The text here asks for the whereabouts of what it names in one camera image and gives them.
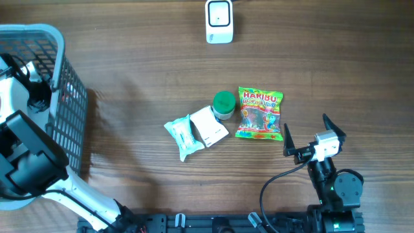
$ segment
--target wire mesh basket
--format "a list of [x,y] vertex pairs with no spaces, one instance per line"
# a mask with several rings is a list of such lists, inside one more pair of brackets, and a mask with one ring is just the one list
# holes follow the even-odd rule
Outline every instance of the wire mesh basket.
[[50,25],[0,25],[0,53],[33,61],[52,90],[49,116],[43,130],[66,152],[79,175],[88,97],[75,70],[65,57],[65,41]]

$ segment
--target wood grain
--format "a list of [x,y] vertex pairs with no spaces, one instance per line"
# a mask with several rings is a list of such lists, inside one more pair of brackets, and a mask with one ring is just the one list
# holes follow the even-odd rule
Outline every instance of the wood grain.
[[[348,135],[337,168],[366,179],[367,232],[414,227],[413,5],[376,1],[240,1],[235,38],[205,42],[204,3],[4,6],[0,23],[48,23],[89,93],[83,178],[137,212],[249,213],[273,175],[294,167],[283,144],[234,137],[180,162],[163,125],[217,91],[281,91],[281,123],[297,146],[327,113]],[[318,202],[301,170],[268,187],[268,211]],[[0,212],[2,232],[74,232],[56,203]]]
[[82,4],[82,3],[165,3],[165,2],[205,2],[204,0],[2,0],[0,5],[44,5],[44,4]]

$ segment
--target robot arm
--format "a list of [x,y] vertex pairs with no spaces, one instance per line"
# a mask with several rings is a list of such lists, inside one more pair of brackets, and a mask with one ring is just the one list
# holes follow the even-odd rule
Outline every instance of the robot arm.
[[[97,192],[68,166],[65,152],[22,111],[0,125],[0,197],[25,200],[42,196],[57,201],[102,232],[140,228],[130,210]],[[26,150],[14,150],[24,146]]]
[[310,205],[306,213],[278,213],[277,227],[287,232],[365,232],[360,207],[364,178],[356,171],[337,171],[332,157],[342,151],[346,134],[323,114],[326,131],[315,134],[315,141],[295,148],[285,124],[284,156],[293,156],[295,164],[307,164],[308,174],[320,205]]

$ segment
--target black cable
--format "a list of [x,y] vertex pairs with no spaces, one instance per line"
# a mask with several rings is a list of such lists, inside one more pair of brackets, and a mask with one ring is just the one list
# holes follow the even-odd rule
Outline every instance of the black cable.
[[28,71],[28,68],[27,68],[27,65],[25,64],[25,62],[21,58],[19,58],[18,56],[16,56],[16,55],[11,55],[11,57],[12,58],[17,58],[21,62],[21,64],[25,66],[26,71],[27,71],[26,78],[29,79],[30,78],[30,72]]
[[302,165],[297,166],[295,168],[293,168],[292,170],[289,170],[287,172],[283,172],[277,176],[274,176],[273,178],[271,178],[270,180],[268,180],[265,185],[263,185],[263,188],[260,191],[260,199],[259,199],[259,203],[260,203],[260,210],[261,210],[261,214],[263,216],[263,218],[265,219],[266,223],[268,224],[268,226],[275,232],[275,233],[279,233],[274,227],[273,225],[270,223],[270,221],[267,219],[266,214],[265,214],[265,208],[263,207],[263,193],[265,192],[266,187],[273,182],[274,180],[276,180],[277,178],[283,177],[285,175],[288,175],[290,173],[296,172],[300,169],[302,169],[303,167],[305,167],[306,165],[308,165],[308,163],[312,160],[312,158],[310,158],[309,160],[307,160],[306,162],[304,162]]

